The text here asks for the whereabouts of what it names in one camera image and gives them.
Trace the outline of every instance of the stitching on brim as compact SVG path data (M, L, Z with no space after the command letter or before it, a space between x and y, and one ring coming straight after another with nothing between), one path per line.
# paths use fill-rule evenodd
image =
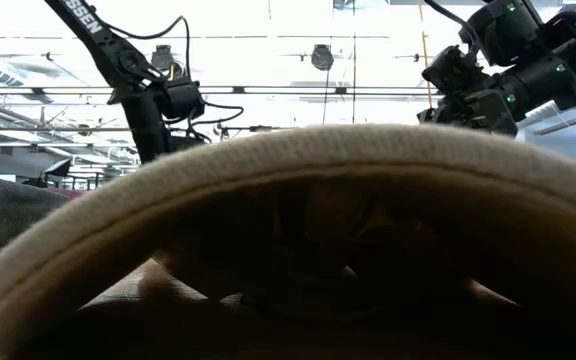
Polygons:
M265 173L264 172L258 172L255 174L247 174L243 177L232 177L229 179L221 179L221 180L219 180L219 182L202 184L202 185L198 185L197 187L183 189L180 192L177 192L174 194L169 194L168 196L166 196L165 198L162 198L161 200L159 200L157 202L152 202L152 203L146 204L142 207L139 207L137 210L135 210L135 211L133 211L127 215L122 214L123 217L110 220L99 228L91 229L89 232L86 232L84 235L81 235L77 239L74 239L71 242L69 242L67 247L55 250L51 255L47 256L46 259L44 259L42 262L36 264L29 271L29 273L27 273L28 274L27 276L21 277L19 280L13 282L11 285L9 285L7 287L6 290L0 291L0 294L5 295L5 294L10 294L10 293L14 292L15 289L17 289L19 286L23 285L25 281L27 281L29 278L31 278L32 273L36 273L36 272L40 271L41 268L43 268L46 264L48 264L55 257L59 256L61 253L67 251L68 249L72 248L73 246L78 245L82 241L89 239L92 234L100 232L100 231L104 231L105 229L108 229L111 226L114 226L118 223L121 223L122 221L128 220L129 218L133 217L134 215L140 214L140 213L145 212L147 210L150 210L153 207L176 201L179 197L183 197L183 196L185 196L191 192L205 190L205 189L210 188L210 187L218 187L220 185L225 185L225 184L233 183L233 182L243 182L246 180L248 180L248 181L259 180L260 178L263 178L263 177L271 177L273 175L290 174L290 173L296 173L296 172L306 172L306 171L309 171L312 169L317 169L317 170L320 170L323 172L323 171L327 171L327 170L344 169L344 168L348 168L349 170L350 169L358 170L358 167L359 168L361 168L361 167L365 167L365 168L376 168L376 167L401 168L401 167L411 167L411 166L416 167L416 168L424 168L424 169L431 169L431 170L443 170L443 171L447 171L447 172L458 173L461 175L470 175L470 176L479 177L482 179L492 179L492 180L496 180L496 181L500 181L500 182L505 182L508 184L518 186L518 187L523 188L523 189L528 189L528 190L540 192L546 196L552 196L558 200L561 200L562 202L566 203L567 205L570 205L570 206L576 208L576 201L572 201L571 199L568 199L567 197L562 197L561 194L555 193L550 189L542 188L542 187L537 186L537 185L525 184L525 183L519 182L518 180L506 179L503 177L499 177L498 174L481 172L478 169L452 168L452 167L447 167L445 164L414 164L414 163L384 163L384 162L381 162L381 163L379 163L379 162L377 162L377 163L345 163L342 165L328 165L328 166L321 166L321 165L300 166L299 168L282 169L281 171L275 170L275 171L269 171L269 172L265 172ZM376 175L378 173L382 173L382 174L386 175L388 172L387 171L379 171L379 172L372 173L372 175ZM309 177L317 177L317 174L310 174L307 176L303 176L304 179L307 179ZM351 177L361 177L361 175L358 174L358 175L351 176ZM252 185L252 184L249 184L249 185L240 184L237 186L237 188L241 189L241 188L245 188L245 187L250 186L250 185ZM0 304L4 299L5 299L5 296L0 296Z

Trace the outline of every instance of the ceiling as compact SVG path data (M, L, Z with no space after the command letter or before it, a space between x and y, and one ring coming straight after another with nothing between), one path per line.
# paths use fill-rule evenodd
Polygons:
M459 43L459 26L428 6L418 6L416 0L356 0L354 11L349 5L333 11L333 0L88 0L88 3L97 8L104 21L143 35L159 32L177 16L185 16L192 38L191 71L205 86L202 88L205 94L219 92L210 91L210 86L217 87L213 90L232 86L276 87L274 94L207 95L213 103L241 105L246 109L240 118L229 123L232 126L349 124L353 114L355 122L414 125L415 114L429 103L426 84L420 76L426 63L424 54L432 61L446 46ZM468 18L483 5L476 0L440 3L462 18ZM546 20L570 1L534 3ZM424 42L422 32L426 34ZM175 57L183 62L185 36L184 27L178 26L161 39L131 42L148 58L157 45L171 45ZM330 73L310 64L308 55L316 44L330 46L336 56ZM421 56L419 61L415 61L415 54ZM21 117L57 128L81 124L127 127L122 108L105 105L107 88L88 89L107 84L86 48L44 1L0 0L0 68L19 79L22 87L46 88L48 92L42 96L0 94L0 106ZM402 94L396 97L358 94L354 104L352 95L290 94L295 92L294 87L323 88L327 84L413 89L382 90ZM228 110L209 109L202 120L230 114ZM546 120L536 128L560 121L555 117ZM201 130L215 137L210 126ZM129 132L98 132L87 137L77 133L40 135L60 142L64 139L86 143L132 142Z

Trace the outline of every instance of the robotic arm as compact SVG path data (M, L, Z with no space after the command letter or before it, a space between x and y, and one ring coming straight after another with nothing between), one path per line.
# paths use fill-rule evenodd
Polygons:
M163 122L197 118L205 104L199 82L190 77L167 81L130 42L115 34L85 0L45 0L90 52L97 69L114 91L108 104L120 103L142 163L173 152Z
M544 24L529 0L486 2L459 35L490 65L511 67L488 75L476 52L448 47L422 73L445 96L417 117L514 137L530 110L550 100L561 110L576 106L576 13L559 13Z

